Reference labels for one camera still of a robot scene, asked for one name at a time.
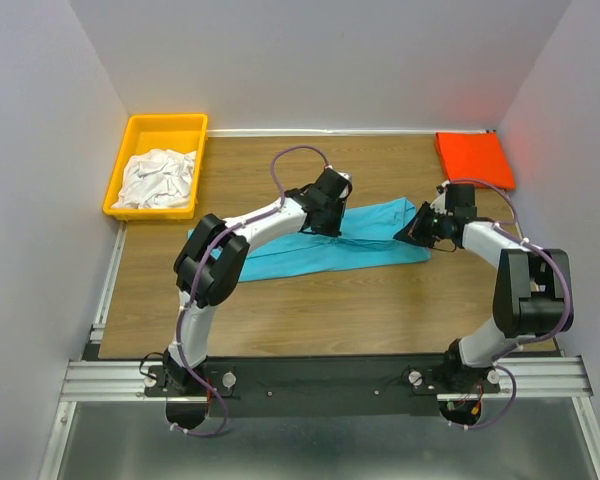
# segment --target metal floor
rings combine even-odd
[[[503,401],[488,400],[485,414]],[[492,428],[442,418],[235,419],[211,439],[169,431],[164,403],[79,403],[67,480],[596,478],[570,398],[519,399]]]

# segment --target wooden surface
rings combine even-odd
[[[172,267],[187,230],[209,212],[237,216],[276,198],[271,157],[294,144],[325,151],[353,175],[350,207],[406,196],[435,198],[444,180],[432,135],[314,138],[210,138],[196,219],[131,223],[100,349],[101,358],[163,351],[173,335],[178,296]],[[287,188],[314,181],[311,152],[278,162]],[[480,215],[508,219],[504,202],[478,191]],[[214,319],[211,355],[319,355],[444,351],[491,313],[495,270],[476,256],[433,252],[425,263],[329,272],[238,285]],[[553,348],[545,344],[542,348]]]

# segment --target blue cloth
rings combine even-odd
[[[406,198],[347,209],[340,237],[305,233],[280,237],[249,254],[240,281],[424,262],[431,256],[427,249],[393,239],[415,213]]]

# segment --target bolt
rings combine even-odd
[[[233,372],[227,372],[222,376],[222,385],[226,388],[232,388],[236,384],[236,376]]]
[[[500,383],[500,375],[495,370],[489,370],[487,373],[487,381],[493,385]]]
[[[422,385],[422,374],[416,370],[409,374],[409,383],[414,387]]]
[[[155,387],[158,381],[153,377],[144,377],[144,386],[147,388]]]

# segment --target white cloth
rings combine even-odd
[[[181,208],[191,199],[196,152],[182,154],[154,148],[133,155],[124,168],[122,188],[113,208]]]

